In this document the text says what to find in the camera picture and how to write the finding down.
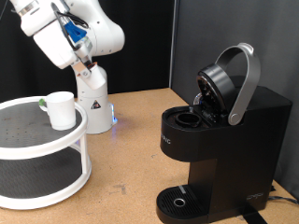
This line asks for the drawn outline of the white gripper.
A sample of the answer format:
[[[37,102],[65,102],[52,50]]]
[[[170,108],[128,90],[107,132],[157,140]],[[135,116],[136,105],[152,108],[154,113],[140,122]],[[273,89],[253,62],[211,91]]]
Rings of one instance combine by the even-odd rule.
[[[34,35],[34,41],[46,56],[60,69],[72,65],[77,77],[88,78],[96,66],[91,59],[93,44],[87,32],[72,21],[52,22]]]

